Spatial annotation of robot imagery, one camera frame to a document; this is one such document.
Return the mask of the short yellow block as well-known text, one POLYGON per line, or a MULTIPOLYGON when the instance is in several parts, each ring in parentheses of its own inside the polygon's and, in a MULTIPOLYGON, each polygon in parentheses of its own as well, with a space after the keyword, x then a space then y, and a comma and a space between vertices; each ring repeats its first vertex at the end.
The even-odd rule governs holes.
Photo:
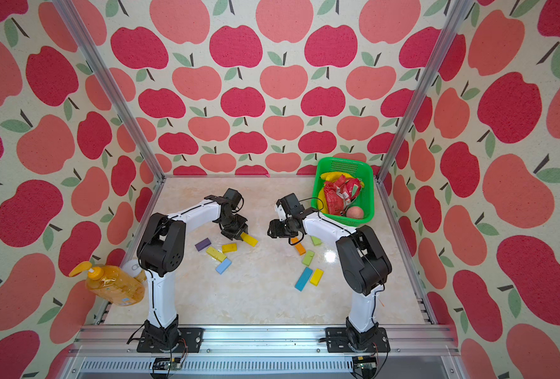
POLYGON ((236 252, 238 250, 236 243, 225 244, 221 247, 223 254, 236 252))

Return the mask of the long yellow block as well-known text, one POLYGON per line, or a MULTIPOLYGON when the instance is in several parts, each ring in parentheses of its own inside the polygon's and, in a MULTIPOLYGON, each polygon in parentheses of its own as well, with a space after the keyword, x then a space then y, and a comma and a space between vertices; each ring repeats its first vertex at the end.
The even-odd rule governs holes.
POLYGON ((259 243, 259 241, 256 238, 252 237, 251 235, 249 235, 246 232, 243 232, 240 235, 240 238, 243 242, 247 243, 249 246, 252 246, 252 247, 256 247, 259 243))

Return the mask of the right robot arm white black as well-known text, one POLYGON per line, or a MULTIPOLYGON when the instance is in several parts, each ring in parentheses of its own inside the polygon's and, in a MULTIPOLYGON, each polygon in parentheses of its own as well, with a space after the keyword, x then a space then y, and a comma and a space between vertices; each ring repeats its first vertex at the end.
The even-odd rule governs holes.
POLYGON ((342 274, 353 291, 346 335, 353 349, 363 351, 379 336, 377 295, 385 289, 392 272, 376 233, 368 225, 349 227, 315 208, 305 208, 295 194, 279 199, 275 208, 278 218, 270 221, 270 238, 310 235, 336 249, 342 274))

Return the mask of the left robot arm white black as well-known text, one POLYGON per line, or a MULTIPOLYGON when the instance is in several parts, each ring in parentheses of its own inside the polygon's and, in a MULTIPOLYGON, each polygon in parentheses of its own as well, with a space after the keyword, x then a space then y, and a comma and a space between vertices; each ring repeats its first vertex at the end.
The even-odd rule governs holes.
POLYGON ((199 204, 177 213, 154 213, 147 222, 137 259, 145 271, 149 313, 144 334, 170 349, 180 339, 175 307, 174 272, 184 258, 186 236, 208 223, 217 224, 221 235, 241 241, 248 220, 239 214, 244 199, 235 189, 224 195, 209 195, 199 204))

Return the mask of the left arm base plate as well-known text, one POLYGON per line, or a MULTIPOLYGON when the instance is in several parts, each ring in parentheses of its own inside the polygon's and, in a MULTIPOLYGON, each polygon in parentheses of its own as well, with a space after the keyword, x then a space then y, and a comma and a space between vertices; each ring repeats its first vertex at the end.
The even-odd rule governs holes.
POLYGON ((157 328, 145 331, 139 339, 137 352, 168 354, 199 353, 203 328, 171 328, 166 333, 157 328))

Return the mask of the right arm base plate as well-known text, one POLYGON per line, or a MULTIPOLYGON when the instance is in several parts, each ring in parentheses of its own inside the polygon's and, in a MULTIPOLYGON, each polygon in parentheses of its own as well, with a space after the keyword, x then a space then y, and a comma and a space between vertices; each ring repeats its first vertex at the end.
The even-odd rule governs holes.
POLYGON ((389 353, 390 342, 385 328, 371 328, 359 333, 351 328, 326 328, 324 342, 329 353, 389 353))

